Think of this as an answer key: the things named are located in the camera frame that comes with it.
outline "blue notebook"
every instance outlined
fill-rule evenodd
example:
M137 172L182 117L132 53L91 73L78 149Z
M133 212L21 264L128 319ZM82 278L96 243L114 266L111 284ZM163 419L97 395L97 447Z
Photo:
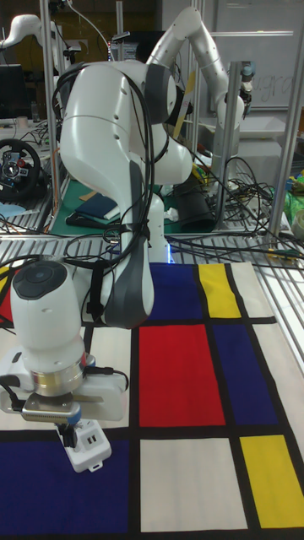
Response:
M117 204L109 197L96 193L88 201L80 204L75 212L91 216L92 218L103 219Z

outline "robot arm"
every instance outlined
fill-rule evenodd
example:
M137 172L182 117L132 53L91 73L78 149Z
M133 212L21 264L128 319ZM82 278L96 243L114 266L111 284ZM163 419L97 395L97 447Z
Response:
M58 59L58 55L61 54L61 52L57 49L57 28L53 21L51 21L51 33L54 68L61 74L59 68L60 62ZM8 38L0 41L0 52L5 51L9 47L18 45L27 35L34 35L39 45L43 46L40 19L36 15L17 15L12 20ZM81 51L81 47L78 46L68 50L69 54L73 54L76 51ZM63 55L63 65L65 69L68 69L71 65L69 54L64 53Z
M0 51L18 45L27 35L34 35L42 46L41 21L36 15L17 15L12 20L8 38L0 41Z
M19 400L11 403L9 394L1 390L0 408L21 413L26 420L58 423L61 431L63 425L70 426L69 436L80 417L121 419L127 388L121 373L109 368L105 373L94 372L80 336L81 309L84 316L89 307L93 323L133 328L147 318L154 303L146 226L149 177L144 175L144 182L142 176L142 170L151 167L153 148L145 163L131 150L131 89L137 89L140 100L140 91L144 92L145 113L150 113L152 121L162 122L174 106L175 85L168 70L161 68L157 70L159 87L155 87L155 76L153 84L149 82L149 67L137 65L139 86L124 74L126 67L119 62L82 68L68 100L61 137L62 161L68 171L117 202L122 216L122 255L111 260L110 269L109 262L95 263L93 276L90 262L72 272L68 264L72 260L42 260L23 267L11 288L14 327L22 347L2 360L0 384L16 381L13 386L18 387ZM139 82L142 77L144 87ZM146 127L151 142L149 122ZM88 289L93 293L90 302ZM66 437L68 446L74 442Z
M214 100L217 125L214 135L212 172L219 175L220 158L224 141L225 97L228 91L228 76L220 60L216 44L204 26L200 13L195 8L181 11L171 27L156 44L147 63L156 63L170 67L185 40L189 40L198 61L202 75L206 80ZM244 103L240 96L236 105L236 124L233 148L237 149L240 121L244 112Z

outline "red square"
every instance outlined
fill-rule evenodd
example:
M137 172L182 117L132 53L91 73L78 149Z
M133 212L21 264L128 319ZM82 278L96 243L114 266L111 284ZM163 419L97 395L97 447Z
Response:
M139 328L139 424L225 425L204 325Z
M8 292L5 294L3 298L3 302L0 305L0 318L2 316L5 317L5 319L9 321L13 320L11 305L10 305L10 288Z

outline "silver metal ring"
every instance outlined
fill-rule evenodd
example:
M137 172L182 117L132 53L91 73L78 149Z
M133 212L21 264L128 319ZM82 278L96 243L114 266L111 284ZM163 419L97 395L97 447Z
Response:
M83 381L84 367L81 360L70 365L65 370L52 373L31 371L35 392L40 396L55 397L68 394L78 388Z

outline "racing steering wheel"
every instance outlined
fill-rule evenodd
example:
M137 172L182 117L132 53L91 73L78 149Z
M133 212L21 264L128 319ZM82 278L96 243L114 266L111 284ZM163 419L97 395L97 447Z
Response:
M38 153L24 141L5 138L0 140L0 154L0 200L12 202L27 198L39 177Z

